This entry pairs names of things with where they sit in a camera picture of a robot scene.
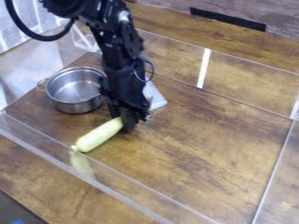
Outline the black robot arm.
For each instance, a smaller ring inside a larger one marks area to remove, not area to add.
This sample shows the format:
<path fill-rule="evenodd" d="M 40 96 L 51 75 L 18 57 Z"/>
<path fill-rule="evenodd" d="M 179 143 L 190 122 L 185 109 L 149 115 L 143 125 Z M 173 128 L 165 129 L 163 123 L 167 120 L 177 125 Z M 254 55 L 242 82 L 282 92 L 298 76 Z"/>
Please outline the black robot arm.
<path fill-rule="evenodd" d="M 122 130 L 133 131 L 150 116 L 146 99 L 145 40 L 135 28 L 134 17 L 125 0 L 40 0 L 50 13 L 79 20 L 87 25 L 102 51 L 106 77 L 101 93 L 107 99 L 113 117 L 122 119 Z"/>

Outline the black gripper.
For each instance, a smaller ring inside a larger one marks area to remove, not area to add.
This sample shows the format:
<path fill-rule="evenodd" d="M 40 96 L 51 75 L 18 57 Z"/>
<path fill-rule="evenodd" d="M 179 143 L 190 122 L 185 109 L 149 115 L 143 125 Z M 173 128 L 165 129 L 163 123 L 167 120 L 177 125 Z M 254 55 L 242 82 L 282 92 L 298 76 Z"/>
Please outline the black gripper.
<path fill-rule="evenodd" d="M 122 117 L 123 132 L 130 133 L 139 119 L 149 120 L 150 101 L 143 90 L 146 87 L 146 67 L 127 66 L 123 69 L 105 67 L 101 93 L 107 97 L 107 108 L 113 118 Z"/>

